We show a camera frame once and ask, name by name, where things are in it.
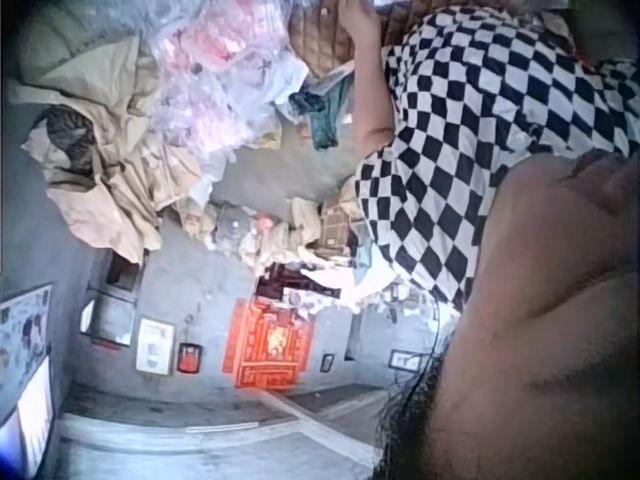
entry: window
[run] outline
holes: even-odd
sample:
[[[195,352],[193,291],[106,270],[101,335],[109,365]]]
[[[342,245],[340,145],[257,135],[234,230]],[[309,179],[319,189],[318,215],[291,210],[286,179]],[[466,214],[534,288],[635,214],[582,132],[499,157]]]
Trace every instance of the window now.
[[[33,478],[42,463],[53,421],[48,356],[22,392],[18,414],[25,444],[27,478]]]

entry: floor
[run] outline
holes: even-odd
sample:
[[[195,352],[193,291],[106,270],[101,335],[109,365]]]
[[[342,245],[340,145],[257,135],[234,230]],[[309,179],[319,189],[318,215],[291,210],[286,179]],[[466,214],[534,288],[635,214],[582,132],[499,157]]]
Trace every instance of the floor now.
[[[237,151],[236,163],[227,166],[224,178],[213,187],[211,199],[290,220],[287,199],[322,202],[355,173],[359,159],[353,154],[351,128],[340,128],[338,135],[337,148],[318,152],[311,140],[301,139],[291,122],[283,119],[281,149]]]

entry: picture frame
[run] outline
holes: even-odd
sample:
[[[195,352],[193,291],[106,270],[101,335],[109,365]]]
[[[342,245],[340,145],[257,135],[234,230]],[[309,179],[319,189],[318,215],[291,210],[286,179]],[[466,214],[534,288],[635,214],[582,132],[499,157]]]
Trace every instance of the picture frame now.
[[[47,355],[52,295],[48,283],[0,304],[0,390],[15,400]]]
[[[322,356],[322,363],[320,364],[320,372],[321,373],[329,373],[331,371],[331,367],[333,366],[333,361],[336,356],[333,353],[325,353]]]
[[[155,375],[170,375],[176,326],[142,317],[138,329],[136,370]]]
[[[389,355],[389,368],[403,372],[418,373],[423,365],[424,358],[424,353],[393,349]]]

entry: black and white checkered fabric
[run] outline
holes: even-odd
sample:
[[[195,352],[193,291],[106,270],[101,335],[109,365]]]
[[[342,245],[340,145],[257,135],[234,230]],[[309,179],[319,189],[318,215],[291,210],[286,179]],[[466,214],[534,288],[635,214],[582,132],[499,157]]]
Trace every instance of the black and white checkered fabric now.
[[[387,57],[391,144],[360,166],[371,233],[405,279],[461,309],[497,187],[532,154],[632,155],[640,88],[630,63],[592,71],[507,14],[450,8]]]

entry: hand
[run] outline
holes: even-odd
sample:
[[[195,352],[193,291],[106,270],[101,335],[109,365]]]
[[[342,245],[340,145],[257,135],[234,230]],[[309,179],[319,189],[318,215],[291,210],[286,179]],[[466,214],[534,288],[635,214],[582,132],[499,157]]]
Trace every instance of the hand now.
[[[356,48],[380,48],[380,18],[368,0],[340,0],[338,14],[340,25],[351,36]]]

